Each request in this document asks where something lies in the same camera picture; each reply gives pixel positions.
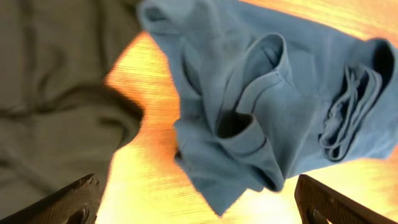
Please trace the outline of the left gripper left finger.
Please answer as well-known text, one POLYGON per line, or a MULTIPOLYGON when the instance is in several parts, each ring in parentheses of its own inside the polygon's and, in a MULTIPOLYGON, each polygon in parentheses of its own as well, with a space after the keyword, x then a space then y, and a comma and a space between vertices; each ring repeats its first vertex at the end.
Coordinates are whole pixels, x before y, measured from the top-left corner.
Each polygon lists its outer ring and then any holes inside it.
POLYGON ((100 203, 99 180, 94 174, 88 174, 1 219, 1 224, 94 224, 100 203))

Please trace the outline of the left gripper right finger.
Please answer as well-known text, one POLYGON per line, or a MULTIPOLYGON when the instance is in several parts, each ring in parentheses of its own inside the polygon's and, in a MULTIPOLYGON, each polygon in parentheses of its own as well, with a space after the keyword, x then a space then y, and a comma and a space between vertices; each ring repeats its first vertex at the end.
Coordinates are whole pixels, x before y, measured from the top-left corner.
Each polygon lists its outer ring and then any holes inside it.
POLYGON ((294 197, 303 224, 397 224, 305 174, 294 197))

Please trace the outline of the blue t-shirt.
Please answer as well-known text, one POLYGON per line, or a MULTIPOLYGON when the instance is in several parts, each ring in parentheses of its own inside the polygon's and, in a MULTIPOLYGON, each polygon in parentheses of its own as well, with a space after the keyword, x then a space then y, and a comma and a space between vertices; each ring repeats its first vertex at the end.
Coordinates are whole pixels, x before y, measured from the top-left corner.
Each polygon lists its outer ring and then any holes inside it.
POLYGON ((143 1, 180 97, 177 163, 222 215, 248 189, 397 145, 397 49, 241 1, 143 1))

